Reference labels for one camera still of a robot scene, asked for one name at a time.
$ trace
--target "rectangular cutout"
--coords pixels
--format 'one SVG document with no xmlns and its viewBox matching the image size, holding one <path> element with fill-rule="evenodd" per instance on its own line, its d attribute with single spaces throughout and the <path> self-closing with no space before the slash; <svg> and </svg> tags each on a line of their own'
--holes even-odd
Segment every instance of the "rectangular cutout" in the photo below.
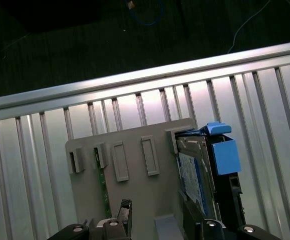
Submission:
<svg viewBox="0 0 290 240">
<path fill-rule="evenodd" d="M 70 156 L 70 163 L 71 163 L 71 172 L 70 173 L 76 173 L 74 153 L 70 152 L 69 156 Z"/>
<path fill-rule="evenodd" d="M 98 143 L 94 145 L 94 149 L 97 150 L 100 168 L 103 169 L 108 165 L 107 158 L 105 156 L 105 148 L 104 143 Z"/>
<path fill-rule="evenodd" d="M 141 137 L 148 176 L 159 174 L 158 158 L 153 136 Z"/>
<path fill-rule="evenodd" d="M 113 143 L 111 150 L 117 181 L 127 181 L 129 176 L 123 142 L 117 141 Z"/>
</svg>

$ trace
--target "blue label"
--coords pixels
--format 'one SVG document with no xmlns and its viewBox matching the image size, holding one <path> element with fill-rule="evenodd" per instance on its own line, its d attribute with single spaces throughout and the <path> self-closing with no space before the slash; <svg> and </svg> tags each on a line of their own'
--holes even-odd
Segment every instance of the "blue label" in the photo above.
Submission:
<svg viewBox="0 0 290 240">
<path fill-rule="evenodd" d="M 203 203 L 205 215 L 207 216 L 208 215 L 208 210 L 207 210 L 207 205 L 206 205 L 205 193 L 204 193 L 204 188 L 203 188 L 203 184 L 202 184 L 202 181 L 201 181 L 198 160 L 196 158 L 195 158 L 195 168 L 196 168 L 196 174 L 197 174 L 199 189 L 200 189 L 200 193 L 201 193 L 201 200 L 202 200 L 202 203 Z"/>
</svg>

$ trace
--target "blue tab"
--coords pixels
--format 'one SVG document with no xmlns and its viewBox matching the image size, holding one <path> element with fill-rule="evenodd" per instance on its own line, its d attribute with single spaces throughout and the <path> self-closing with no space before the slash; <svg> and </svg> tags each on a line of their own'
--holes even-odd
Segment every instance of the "blue tab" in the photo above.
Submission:
<svg viewBox="0 0 290 240">
<path fill-rule="evenodd" d="M 231 132 L 231 126 L 226 125 L 225 123 L 209 122 L 206 126 L 203 126 L 200 130 L 207 135 L 219 135 L 219 134 L 228 134 Z"/>
<path fill-rule="evenodd" d="M 180 132 L 177 136 L 189 137 L 189 136 L 206 136 L 206 135 L 220 135 L 228 134 L 231 132 L 231 126 L 220 122 L 209 122 L 207 125 L 203 126 L 200 130 L 189 130 Z"/>
<path fill-rule="evenodd" d="M 241 171 L 235 140 L 212 144 L 218 175 Z"/>
</svg>

